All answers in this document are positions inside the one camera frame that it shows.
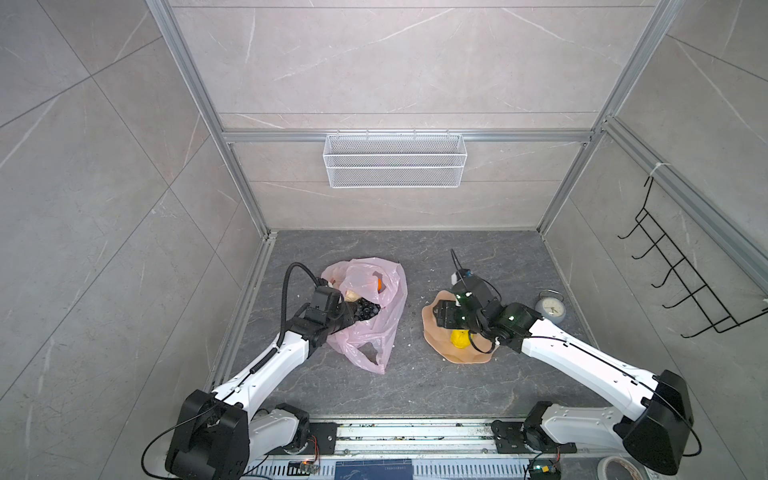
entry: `mesh basket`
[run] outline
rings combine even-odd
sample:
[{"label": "mesh basket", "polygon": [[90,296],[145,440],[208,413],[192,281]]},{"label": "mesh basket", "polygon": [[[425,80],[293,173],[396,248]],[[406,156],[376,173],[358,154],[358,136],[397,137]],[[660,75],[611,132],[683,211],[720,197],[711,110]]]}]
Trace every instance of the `mesh basket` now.
[{"label": "mesh basket", "polygon": [[467,149],[460,134],[333,134],[323,159],[333,188],[458,187]]}]

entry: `alarm clock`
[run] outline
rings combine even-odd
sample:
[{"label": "alarm clock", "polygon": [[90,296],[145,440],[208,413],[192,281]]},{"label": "alarm clock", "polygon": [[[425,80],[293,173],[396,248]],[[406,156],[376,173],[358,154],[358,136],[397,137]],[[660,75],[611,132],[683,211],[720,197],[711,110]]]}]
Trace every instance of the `alarm clock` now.
[{"label": "alarm clock", "polygon": [[535,310],[545,319],[557,325],[565,318],[564,300],[562,293],[544,290],[538,294]]}]

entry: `clock face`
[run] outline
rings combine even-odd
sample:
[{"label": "clock face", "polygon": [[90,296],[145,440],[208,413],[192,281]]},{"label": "clock face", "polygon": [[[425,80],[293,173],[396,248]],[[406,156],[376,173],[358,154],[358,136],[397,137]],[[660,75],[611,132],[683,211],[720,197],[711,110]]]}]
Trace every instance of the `clock face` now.
[{"label": "clock face", "polygon": [[556,298],[552,298],[550,296],[546,296],[543,299],[541,299],[541,308],[549,316],[565,315],[565,305],[563,305],[563,303],[560,300]]}]

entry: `pink plastic bag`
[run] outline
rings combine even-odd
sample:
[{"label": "pink plastic bag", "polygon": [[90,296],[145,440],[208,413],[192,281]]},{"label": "pink plastic bag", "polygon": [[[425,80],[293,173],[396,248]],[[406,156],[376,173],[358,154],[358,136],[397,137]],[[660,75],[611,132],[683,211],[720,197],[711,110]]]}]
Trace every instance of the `pink plastic bag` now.
[{"label": "pink plastic bag", "polygon": [[[372,319],[357,322],[329,336],[328,344],[361,369],[383,374],[395,345],[397,323],[408,295],[406,274],[402,266],[380,258],[362,258],[334,263],[323,271],[321,277],[339,289],[342,295],[352,290],[382,307]],[[358,350],[366,343],[371,343],[376,350],[376,363],[368,360]]]}]

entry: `robotic arm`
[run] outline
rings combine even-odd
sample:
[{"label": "robotic arm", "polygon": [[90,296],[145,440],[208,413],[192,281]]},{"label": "robotic arm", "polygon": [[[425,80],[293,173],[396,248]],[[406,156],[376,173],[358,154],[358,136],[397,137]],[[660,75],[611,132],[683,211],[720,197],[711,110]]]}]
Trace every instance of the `robotic arm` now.
[{"label": "robotic arm", "polygon": [[[301,266],[315,282],[312,301],[286,322],[290,271]],[[526,443],[550,452],[569,442],[626,449],[640,463],[665,475],[677,473],[694,419],[685,381],[665,370],[655,376],[621,362],[569,335],[520,303],[503,306],[486,282],[458,266],[452,276],[456,301],[435,307],[438,325],[468,329],[496,346],[540,359],[594,390],[612,407],[566,408],[539,402],[523,426]],[[193,392],[184,401],[165,467],[185,479],[236,480],[255,458],[272,449],[300,452],[307,444],[309,416],[280,404],[256,417],[263,400],[286,375],[325,343],[328,335],[365,318],[356,303],[293,263],[283,282],[280,334],[248,366],[213,392]]]}]

